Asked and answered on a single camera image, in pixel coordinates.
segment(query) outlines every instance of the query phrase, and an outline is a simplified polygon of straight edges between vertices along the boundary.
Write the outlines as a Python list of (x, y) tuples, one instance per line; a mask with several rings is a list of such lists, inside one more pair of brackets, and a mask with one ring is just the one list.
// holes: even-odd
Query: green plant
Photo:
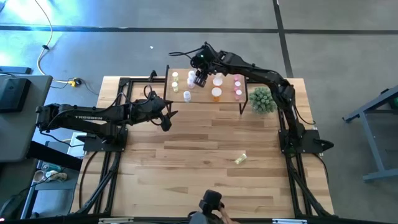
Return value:
[(275, 101), (272, 99), (271, 92), (265, 87), (255, 88), (254, 92), (249, 94), (249, 100), (253, 111), (258, 114), (274, 112), (277, 108)]

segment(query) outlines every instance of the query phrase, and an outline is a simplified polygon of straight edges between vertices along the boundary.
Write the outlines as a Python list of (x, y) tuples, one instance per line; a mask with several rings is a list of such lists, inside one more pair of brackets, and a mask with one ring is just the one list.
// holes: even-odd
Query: desk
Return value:
[[(3, 81), (13, 78), (1, 76)], [(43, 106), (52, 81), (47, 75), (16, 75), (31, 81), (24, 108), (21, 112), (0, 113), (0, 162), (17, 162), (25, 159), (35, 131), (36, 107)]]
[[(112, 103), (119, 79), (104, 77), (97, 107)], [(288, 80), (296, 89), (300, 114), (312, 120), (304, 80)], [(134, 84), (132, 99), (144, 97), (145, 85)], [(163, 83), (151, 85), (163, 95)], [(249, 92), (257, 86), (263, 85), (248, 84)], [(285, 157), (279, 149), (277, 113), (258, 115), (247, 110), (240, 115), (238, 105), (229, 104), (174, 103), (172, 108), (179, 112), (168, 132), (152, 123), (127, 127), (112, 216), (186, 217), (199, 209), (205, 190), (212, 189), (223, 194), (231, 217), (294, 217)], [(233, 161), (242, 153), (248, 158), (236, 165)], [(85, 156), (82, 170), (89, 156)], [(87, 169), (83, 203), (98, 185), (103, 157), (103, 152), (97, 153)], [(322, 163), (303, 154), (303, 164), (309, 189), (333, 213)], [(78, 187), (72, 212), (78, 210)], [(304, 211), (301, 191), (297, 193)], [(105, 189), (103, 208), (107, 194)]]

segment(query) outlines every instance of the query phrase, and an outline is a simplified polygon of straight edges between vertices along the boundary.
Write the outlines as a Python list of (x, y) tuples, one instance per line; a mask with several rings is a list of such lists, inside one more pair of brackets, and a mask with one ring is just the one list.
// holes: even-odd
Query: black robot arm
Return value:
[(316, 130), (305, 130), (299, 122), (295, 108), (295, 90), (293, 85), (273, 70), (262, 69), (245, 62), (240, 56), (225, 51), (215, 51), (210, 44), (205, 43), (198, 53), (192, 57), (191, 66), (197, 68), (195, 83), (204, 86), (208, 75), (222, 73), (241, 74), (258, 83), (267, 85), (276, 105), (283, 111), (289, 130), (280, 133), (281, 150), (284, 153), (306, 152), (303, 147), (310, 148), (308, 152), (322, 152), (327, 149), (325, 143), (319, 144)]
[(169, 111), (164, 115), (162, 110), (169, 108), (167, 105), (171, 103), (172, 101), (163, 100), (151, 90), (147, 99), (129, 101), (119, 106), (112, 104), (107, 108), (51, 104), (36, 109), (36, 126), (40, 132), (58, 128), (82, 131), (94, 134), (105, 144), (112, 144), (119, 139), (119, 135), (123, 133), (121, 128), (126, 124), (135, 125), (160, 119), (158, 123), (163, 131), (168, 131), (172, 125), (170, 118), (177, 111)]

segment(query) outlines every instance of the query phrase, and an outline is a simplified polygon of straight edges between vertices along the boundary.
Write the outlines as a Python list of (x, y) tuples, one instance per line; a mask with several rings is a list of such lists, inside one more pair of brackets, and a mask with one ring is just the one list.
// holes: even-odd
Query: wooden table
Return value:
[[(97, 107), (112, 103), (119, 78), (104, 77)], [(288, 80), (295, 87), (300, 114), (311, 121), (304, 80)], [(144, 97), (144, 85), (134, 84), (132, 99)], [(151, 85), (163, 95), (163, 83)], [(249, 92), (257, 86), (262, 85), (248, 84)], [(285, 157), (277, 137), (277, 114), (258, 115), (246, 110), (239, 115), (237, 108), (234, 104), (174, 103), (173, 110), (179, 112), (172, 118), (170, 131), (163, 132), (152, 123), (128, 127), (112, 216), (186, 217), (199, 209), (205, 190), (212, 189), (223, 194), (222, 201), (231, 217), (293, 217)], [(233, 161), (242, 153), (248, 158), (236, 165)], [(103, 156), (97, 153), (88, 167), (83, 203), (98, 185)], [(82, 170), (88, 157), (84, 158)], [(311, 154), (303, 154), (303, 164), (309, 189), (333, 213), (322, 163)], [(72, 212), (78, 208), (78, 188)], [(297, 192), (304, 211), (301, 191)]]

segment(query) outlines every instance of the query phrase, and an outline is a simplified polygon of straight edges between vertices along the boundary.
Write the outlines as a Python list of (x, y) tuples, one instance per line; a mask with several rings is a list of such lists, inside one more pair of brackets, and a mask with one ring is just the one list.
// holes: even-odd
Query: concrete floor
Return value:
[[(54, 25), (276, 29), (272, 0), (69, 0), (41, 1)], [(397, 1), (279, 0), (285, 29), (398, 29)], [(33, 1), (8, 1), (0, 25), (47, 25)], [(0, 64), (36, 69), (48, 32), (0, 30)], [(286, 35), (294, 77), (305, 79), (312, 114), (322, 138), (335, 147), (325, 153), (335, 213), (345, 218), (398, 222), (398, 178), (365, 184), (376, 171), (358, 121), (341, 117), (398, 84), (398, 35)], [(168, 52), (190, 50), (204, 41), (216, 49), (286, 76), (278, 34), (171, 32), (55, 32), (42, 68), (58, 79), (81, 77), (99, 92), (105, 75), (148, 75), (165, 66), (189, 67)], [(46, 103), (96, 104), (85, 88), (51, 89)], [(56, 130), (60, 139), (72, 135)], [(47, 138), (35, 134), (36, 141)], [(46, 203), (35, 207), (45, 210)], [(53, 211), (52, 215), (63, 212)]]

